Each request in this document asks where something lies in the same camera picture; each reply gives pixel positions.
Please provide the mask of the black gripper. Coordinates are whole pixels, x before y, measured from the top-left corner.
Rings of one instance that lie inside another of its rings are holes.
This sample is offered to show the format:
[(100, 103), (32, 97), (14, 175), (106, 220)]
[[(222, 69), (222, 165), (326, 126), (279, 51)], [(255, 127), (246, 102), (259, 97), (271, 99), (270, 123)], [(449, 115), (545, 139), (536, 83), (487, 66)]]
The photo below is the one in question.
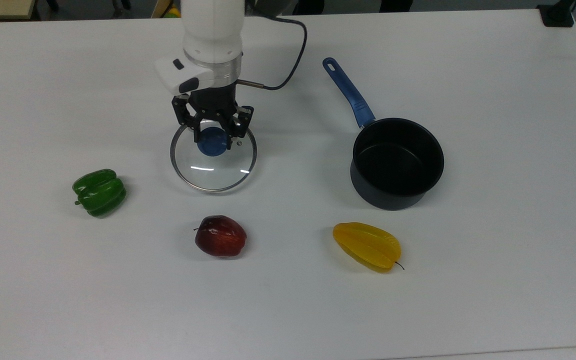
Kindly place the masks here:
[(196, 144), (202, 140), (202, 121), (218, 122), (226, 134), (226, 150), (231, 150), (233, 138), (243, 138), (248, 133), (255, 110), (251, 105), (237, 105), (236, 85), (174, 96), (171, 104), (179, 125), (192, 132)]

